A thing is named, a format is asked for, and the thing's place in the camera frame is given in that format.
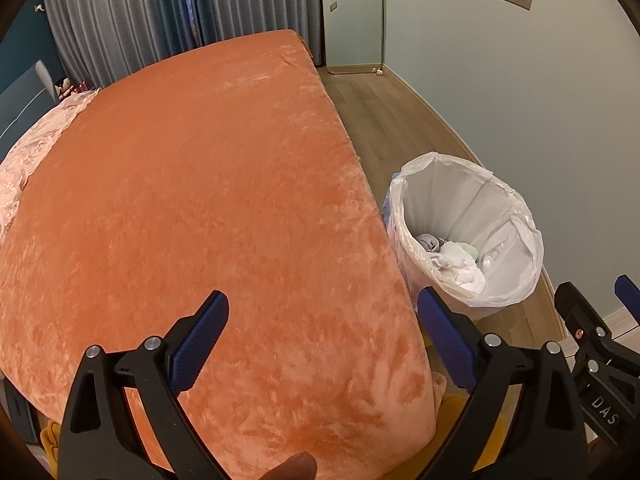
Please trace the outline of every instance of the bed headboard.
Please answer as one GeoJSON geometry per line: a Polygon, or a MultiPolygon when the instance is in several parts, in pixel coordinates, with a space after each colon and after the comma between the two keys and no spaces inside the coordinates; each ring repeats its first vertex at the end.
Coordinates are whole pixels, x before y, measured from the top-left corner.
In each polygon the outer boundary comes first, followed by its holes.
{"type": "Polygon", "coordinates": [[[18,139],[58,104],[51,76],[39,61],[0,94],[0,161],[18,139]]]}

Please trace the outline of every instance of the orange plush bedspread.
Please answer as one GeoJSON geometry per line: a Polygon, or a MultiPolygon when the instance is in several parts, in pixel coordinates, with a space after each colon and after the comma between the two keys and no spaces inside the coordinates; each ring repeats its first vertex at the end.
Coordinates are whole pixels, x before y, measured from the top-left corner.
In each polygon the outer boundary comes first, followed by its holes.
{"type": "Polygon", "coordinates": [[[74,120],[0,250],[0,368],[60,420],[87,346],[134,348],[214,289],[230,320],[180,403],[232,478],[308,450],[320,479],[373,480],[430,441],[443,379],[291,31],[157,63],[74,120]]]}

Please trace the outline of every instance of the metal bolt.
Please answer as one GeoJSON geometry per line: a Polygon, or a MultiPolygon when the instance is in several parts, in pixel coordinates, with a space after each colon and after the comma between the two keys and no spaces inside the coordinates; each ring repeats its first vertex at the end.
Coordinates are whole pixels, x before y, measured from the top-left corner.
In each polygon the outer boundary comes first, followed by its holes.
{"type": "Polygon", "coordinates": [[[145,348],[147,350],[155,350],[160,346],[162,340],[159,337],[153,336],[145,341],[145,348]]]}
{"type": "Polygon", "coordinates": [[[87,357],[93,359],[100,353],[100,347],[98,345],[89,346],[84,353],[87,357]]]}
{"type": "Polygon", "coordinates": [[[560,345],[558,343],[556,343],[555,341],[549,341],[546,344],[546,350],[550,353],[550,354],[559,354],[561,351],[560,345]]]}
{"type": "Polygon", "coordinates": [[[495,348],[502,344],[502,339],[500,339],[500,336],[497,334],[487,334],[486,336],[484,336],[484,342],[492,348],[495,348]]]}

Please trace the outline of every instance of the blue gripper pad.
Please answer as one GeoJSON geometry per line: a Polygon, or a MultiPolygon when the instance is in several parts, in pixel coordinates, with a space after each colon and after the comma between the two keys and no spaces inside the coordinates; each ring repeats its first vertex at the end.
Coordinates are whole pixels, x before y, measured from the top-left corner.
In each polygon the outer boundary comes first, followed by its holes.
{"type": "Polygon", "coordinates": [[[640,290],[638,290],[634,282],[624,274],[616,280],[614,290],[616,291],[616,296],[626,306],[636,323],[640,324],[640,290]]]}
{"type": "Polygon", "coordinates": [[[478,384],[476,354],[453,320],[456,316],[463,318],[460,321],[470,323],[471,333],[477,332],[479,336],[478,329],[467,317],[452,313],[431,287],[424,288],[418,295],[418,316],[453,382],[457,387],[473,393],[478,384]]]}
{"type": "Polygon", "coordinates": [[[169,389],[174,396],[190,390],[229,319],[229,303],[222,293],[212,295],[184,342],[171,357],[169,389]]]}

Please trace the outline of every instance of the plastic bin liner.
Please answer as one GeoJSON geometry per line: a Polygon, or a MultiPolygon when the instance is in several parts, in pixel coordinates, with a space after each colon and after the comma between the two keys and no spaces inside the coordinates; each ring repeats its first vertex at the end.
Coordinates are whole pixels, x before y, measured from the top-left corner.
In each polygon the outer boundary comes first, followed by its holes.
{"type": "Polygon", "coordinates": [[[480,319],[527,298],[542,271],[542,234],[523,198],[491,171],[455,156],[427,153],[402,167],[383,207],[412,300],[434,286],[454,312],[480,319]],[[428,233],[478,248],[486,286],[473,293],[443,277],[415,237],[428,233]]]}

